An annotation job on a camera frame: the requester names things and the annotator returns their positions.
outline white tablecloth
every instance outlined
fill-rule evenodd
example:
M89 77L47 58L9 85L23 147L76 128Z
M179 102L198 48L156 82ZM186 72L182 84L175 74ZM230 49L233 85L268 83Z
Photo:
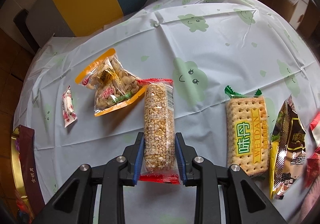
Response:
M14 127L35 129L45 202L82 163L105 164L143 131L143 102L94 117L94 91L75 84L75 77L109 48L141 78L174 79L176 132L216 165L226 165L226 85L243 94L261 89L270 132L291 93L306 129L320 107L319 63L267 6L257 0L148 0L133 17L93 37L51 38L34 58ZM68 85L78 120L64 128L61 95ZM308 155L310 140L307 132ZM301 184L300 179L282 201L273 201L287 220L304 198ZM268 194L268 181L259 185ZM126 222L190 224L195 199L192 187L138 182L124 191Z

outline cracker package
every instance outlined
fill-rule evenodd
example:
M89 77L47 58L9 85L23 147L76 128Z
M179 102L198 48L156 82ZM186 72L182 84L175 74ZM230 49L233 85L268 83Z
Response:
M75 82L96 91L94 115L101 116L136 101L145 91L138 79L123 69L115 49L111 48L89 64Z
M305 134L290 96L279 111L271 135L270 199L282 200L285 192L302 175L306 157Z
M238 164L251 177L268 169L269 135L267 109L260 90L254 96L241 95L229 86L225 93L228 151L227 166Z

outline gold trim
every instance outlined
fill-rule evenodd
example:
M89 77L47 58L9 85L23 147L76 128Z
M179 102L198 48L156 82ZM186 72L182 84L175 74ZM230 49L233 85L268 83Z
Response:
M299 147L294 148L294 149L289 148L289 141L290 141L290 136L291 136L291 132L292 132L293 120L298 120L299 124L301 123L301 122L300 122L300 119L299 119L298 117L293 117L293 118L291 119L290 133L289 133L288 140L287 140L287 149L290 150L290 151L295 151L295 150L298 150L298 149L306 149L306 143L305 143L304 147L299 146Z
M19 127L17 127L11 134L11 167L13 180L16 190L18 191L21 197L21 200L24 201L29 210L31 210L31 206L23 183L21 164L19 160L19 152L16 148L17 137L19 137Z

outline candy wrapper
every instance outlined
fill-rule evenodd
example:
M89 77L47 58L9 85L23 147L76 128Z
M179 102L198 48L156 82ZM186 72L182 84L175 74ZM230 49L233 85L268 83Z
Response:
M115 49L109 49L89 64L76 78L76 83L96 90L94 112L101 116L133 103L145 88L139 78L123 69Z
M179 184L175 158L173 81L139 80L147 87L144 105L144 170L140 180Z
M305 134L290 96L281 107L271 135L270 199L283 199L285 192L302 175Z
M309 187L320 174L320 112L311 122L310 129L318 147L314 151L313 155L307 159L305 187Z
M255 95L241 95L229 86L226 101L228 151L227 166L238 164L249 176L268 170L268 115L260 90Z
M77 116L73 110L70 85L62 95L62 115L64 118L64 127L77 120Z

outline metal screw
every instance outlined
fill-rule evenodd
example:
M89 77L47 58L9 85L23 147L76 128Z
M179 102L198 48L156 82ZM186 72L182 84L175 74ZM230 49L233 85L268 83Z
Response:
M117 162L118 163L123 163L124 161L125 161L125 157L124 156L121 155L121 156L117 157Z
M87 171L89 169L89 167L90 166L88 164L86 164L86 163L85 164L81 164L80 165L80 170L81 171Z
M231 170L232 171L240 171L240 166L237 164L233 164L233 165L231 165Z
M202 163L202 162L204 161L204 159L203 159L203 157L201 157L201 156L196 156L196 157L195 157L195 161L196 161L197 163Z

